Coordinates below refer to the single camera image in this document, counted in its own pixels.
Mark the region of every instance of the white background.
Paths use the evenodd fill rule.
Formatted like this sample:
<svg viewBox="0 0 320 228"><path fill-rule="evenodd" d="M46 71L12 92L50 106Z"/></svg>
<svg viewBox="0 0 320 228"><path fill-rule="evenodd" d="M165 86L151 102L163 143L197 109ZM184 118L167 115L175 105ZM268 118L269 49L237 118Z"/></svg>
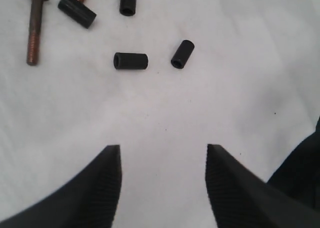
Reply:
<svg viewBox="0 0 320 228"><path fill-rule="evenodd" d="M0 0L0 220L121 144L115 228L212 228L206 146L268 180L320 114L320 0L87 0L89 30L44 4L26 65L30 0ZM195 50L183 70L170 59ZM116 71L115 52L146 53Z"/></svg>

